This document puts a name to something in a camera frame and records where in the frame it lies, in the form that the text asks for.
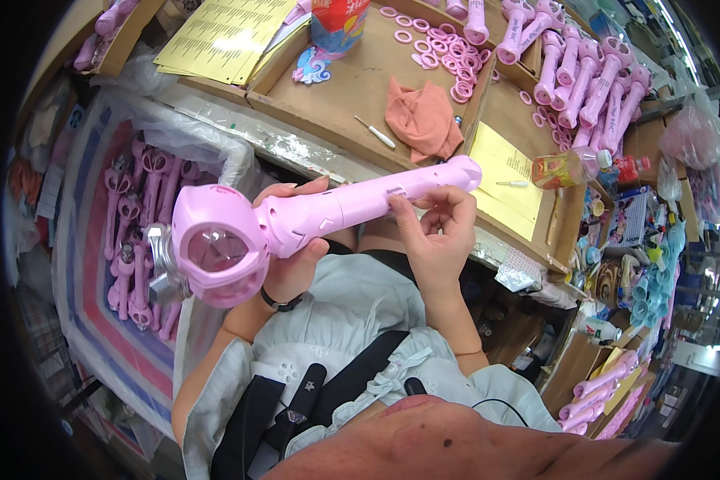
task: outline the white bottle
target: white bottle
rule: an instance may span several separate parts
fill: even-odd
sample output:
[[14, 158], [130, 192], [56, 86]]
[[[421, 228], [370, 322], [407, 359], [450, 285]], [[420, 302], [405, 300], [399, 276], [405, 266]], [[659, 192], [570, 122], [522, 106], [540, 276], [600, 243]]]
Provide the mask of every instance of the white bottle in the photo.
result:
[[579, 331], [599, 341], [617, 341], [621, 338], [621, 329], [617, 329], [613, 323], [591, 316], [585, 317], [579, 322]]

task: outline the black bag strap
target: black bag strap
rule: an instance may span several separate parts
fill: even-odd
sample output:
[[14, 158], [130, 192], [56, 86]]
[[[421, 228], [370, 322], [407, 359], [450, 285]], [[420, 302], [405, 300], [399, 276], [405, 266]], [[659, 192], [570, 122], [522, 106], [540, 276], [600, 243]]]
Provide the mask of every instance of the black bag strap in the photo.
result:
[[[405, 331], [388, 330], [376, 337], [322, 387], [312, 415], [296, 426], [296, 430], [292, 431], [292, 437], [316, 425], [330, 426], [333, 421], [333, 411], [344, 403], [355, 400], [365, 391], [368, 382], [387, 368], [389, 356], [407, 336], [408, 332]], [[285, 420], [284, 411], [278, 414], [276, 424], [264, 434], [264, 441], [277, 450], [285, 445], [288, 433], [288, 422]]]
[[224, 436], [211, 461], [212, 480], [248, 478], [245, 472], [253, 462], [272, 412], [286, 389], [285, 383], [256, 375], [246, 387], [237, 408], [226, 424]]

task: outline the hand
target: hand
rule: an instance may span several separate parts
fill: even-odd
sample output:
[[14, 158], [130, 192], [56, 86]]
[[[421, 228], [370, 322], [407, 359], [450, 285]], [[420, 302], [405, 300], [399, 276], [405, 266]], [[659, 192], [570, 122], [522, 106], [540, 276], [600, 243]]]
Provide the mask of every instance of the hand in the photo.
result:
[[457, 293], [459, 274], [474, 246], [475, 198], [458, 187], [432, 189], [414, 202], [427, 210], [421, 221], [404, 197], [390, 197], [389, 204], [422, 296], [454, 288]]
[[[265, 188], [253, 201], [254, 208], [267, 197], [294, 197], [296, 195], [318, 194], [328, 188], [328, 176], [320, 177], [297, 187], [296, 184], [274, 184]], [[328, 242], [313, 238], [290, 258], [269, 259], [269, 273], [264, 280], [264, 291], [275, 302], [290, 302], [306, 292], [315, 278], [317, 262], [328, 252]]]

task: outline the pink plastic bag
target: pink plastic bag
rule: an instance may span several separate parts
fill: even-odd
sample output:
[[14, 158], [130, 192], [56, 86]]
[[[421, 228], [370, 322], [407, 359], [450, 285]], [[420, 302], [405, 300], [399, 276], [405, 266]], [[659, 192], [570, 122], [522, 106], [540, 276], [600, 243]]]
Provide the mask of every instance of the pink plastic bag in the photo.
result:
[[659, 138], [659, 148], [695, 170], [705, 170], [720, 158], [720, 117], [705, 91], [686, 99]]

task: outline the small screwdriver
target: small screwdriver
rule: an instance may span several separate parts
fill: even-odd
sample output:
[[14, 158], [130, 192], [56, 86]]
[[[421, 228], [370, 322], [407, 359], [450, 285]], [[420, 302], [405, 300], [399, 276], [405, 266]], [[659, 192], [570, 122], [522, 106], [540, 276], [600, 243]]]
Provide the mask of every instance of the small screwdriver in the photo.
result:
[[361, 124], [365, 125], [365, 127], [366, 127], [367, 129], [369, 129], [369, 130], [371, 131], [371, 133], [374, 134], [379, 140], [381, 140], [382, 142], [384, 142], [384, 145], [386, 145], [387, 147], [390, 147], [390, 148], [394, 149], [394, 142], [393, 142], [392, 140], [390, 140], [386, 135], [384, 135], [382, 132], [376, 130], [375, 127], [372, 127], [371, 125], [366, 124], [366, 123], [365, 123], [363, 120], [361, 120], [360, 117], [358, 117], [357, 115], [355, 115], [355, 118], [356, 118]]
[[524, 180], [512, 180], [511, 182], [496, 182], [496, 185], [509, 185], [511, 187], [527, 187], [528, 182]]

